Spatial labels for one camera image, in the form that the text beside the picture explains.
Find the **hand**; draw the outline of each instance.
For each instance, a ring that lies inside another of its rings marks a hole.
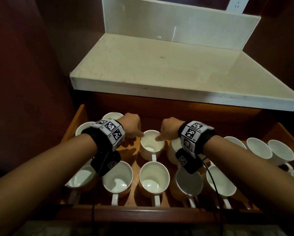
[[[155,138],[155,140],[160,142],[163,140],[174,140],[179,138],[177,131],[183,123],[185,123],[185,121],[173,117],[164,119],[161,124],[161,133]]]
[[[125,131],[126,138],[143,137],[144,134],[141,131],[140,118],[137,114],[127,113],[118,121],[122,124]]]

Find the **person's right arm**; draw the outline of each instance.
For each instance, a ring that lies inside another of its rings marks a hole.
[[[164,119],[156,140],[178,138],[183,123],[175,118]],[[294,229],[294,177],[220,136],[208,140],[203,151],[260,210],[279,225]]]

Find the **cable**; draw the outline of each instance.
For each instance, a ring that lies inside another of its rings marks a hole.
[[[219,202],[219,208],[220,208],[220,236],[223,235],[223,209],[222,209],[222,203],[221,203],[221,199],[220,199],[220,196],[219,196],[219,193],[218,193],[218,190],[217,190],[217,187],[216,187],[216,184],[215,184],[215,181],[214,179],[212,178],[212,175],[210,173],[210,171],[208,170],[208,166],[206,165],[206,163],[204,162],[204,160],[202,160],[200,158],[200,160],[202,161],[203,165],[205,166],[207,172],[209,173],[210,177],[211,177],[211,180],[212,180],[212,183],[214,184],[214,187],[215,187],[215,190],[216,190],[216,194],[217,194],[217,199],[218,199],[218,202]]]
[[[103,163],[106,161],[107,156],[109,155],[110,152],[108,152],[105,156],[105,159],[103,160],[99,172],[98,172],[98,176],[100,175],[100,171],[102,169]],[[91,233],[94,236],[94,200],[92,201],[92,208],[91,208]]]

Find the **open drawer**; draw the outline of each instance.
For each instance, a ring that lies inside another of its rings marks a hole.
[[[67,129],[62,142],[75,136],[76,129],[85,122],[101,119],[108,112],[136,113],[141,118],[142,131],[160,131],[164,118],[176,117],[181,120],[198,120],[215,127],[220,136],[233,136],[242,141],[255,137],[267,142],[276,139],[287,144],[294,151],[294,138],[266,110],[193,103],[168,99],[135,97],[129,95],[106,94],[92,92],[85,104],[78,109]],[[94,204],[94,220],[101,222],[180,222],[206,223],[219,221],[220,215],[216,206],[201,194],[196,199],[196,208],[185,208],[182,202],[176,201],[167,189],[161,197],[161,207],[152,207],[149,198],[144,197],[138,188],[139,171],[146,160],[139,154],[139,141],[128,147],[120,146],[118,151],[123,161],[133,169],[134,177],[130,193],[119,200],[119,206],[111,206],[111,195],[104,189],[101,179],[91,191],[81,195],[79,203],[67,205],[70,190],[66,187],[61,191],[61,210],[56,216],[58,220],[90,221]],[[169,142],[158,160],[164,164],[171,179],[177,166],[171,164],[166,150]],[[229,199],[231,210],[225,210],[227,222],[244,222],[244,217],[251,223],[251,215],[258,220],[264,218],[262,213],[250,202],[248,210],[244,204]]]

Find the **electrical outlet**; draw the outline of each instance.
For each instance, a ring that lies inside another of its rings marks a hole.
[[[230,0],[226,11],[242,14],[249,0]]]

